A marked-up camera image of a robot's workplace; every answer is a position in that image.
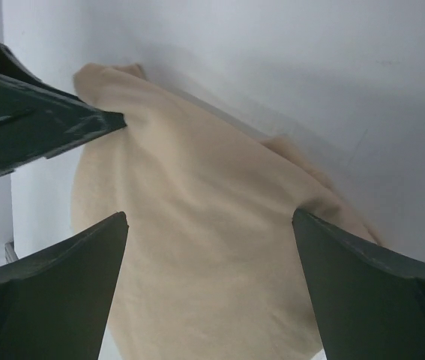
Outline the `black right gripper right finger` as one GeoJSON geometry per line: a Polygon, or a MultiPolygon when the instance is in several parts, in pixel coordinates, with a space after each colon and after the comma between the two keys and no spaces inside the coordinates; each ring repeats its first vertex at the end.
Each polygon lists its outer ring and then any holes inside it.
{"type": "Polygon", "coordinates": [[[292,226],[327,359],[425,359],[425,262],[302,209],[292,226]]]}

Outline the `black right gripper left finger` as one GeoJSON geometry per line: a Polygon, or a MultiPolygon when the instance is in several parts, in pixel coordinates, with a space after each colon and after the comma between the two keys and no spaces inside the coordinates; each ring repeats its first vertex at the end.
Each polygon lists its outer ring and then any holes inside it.
{"type": "Polygon", "coordinates": [[[0,359],[97,359],[127,232],[115,213],[0,266],[0,359]]]}

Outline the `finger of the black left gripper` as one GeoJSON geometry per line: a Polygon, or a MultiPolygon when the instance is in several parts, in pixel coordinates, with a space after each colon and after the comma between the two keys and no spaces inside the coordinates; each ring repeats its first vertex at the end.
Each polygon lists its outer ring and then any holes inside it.
{"type": "Polygon", "coordinates": [[[125,128],[124,116],[47,85],[0,43],[0,177],[125,128]]]}

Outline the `beige t shirt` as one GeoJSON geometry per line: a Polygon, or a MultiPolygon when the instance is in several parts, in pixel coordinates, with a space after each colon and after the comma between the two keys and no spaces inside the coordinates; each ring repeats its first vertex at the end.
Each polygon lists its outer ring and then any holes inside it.
{"type": "Polygon", "coordinates": [[[378,238],[284,138],[258,141],[147,81],[87,64],[79,98],[126,127],[87,143],[73,182],[80,232],[124,212],[109,315],[123,359],[311,359],[322,348],[292,216],[378,238]]]}

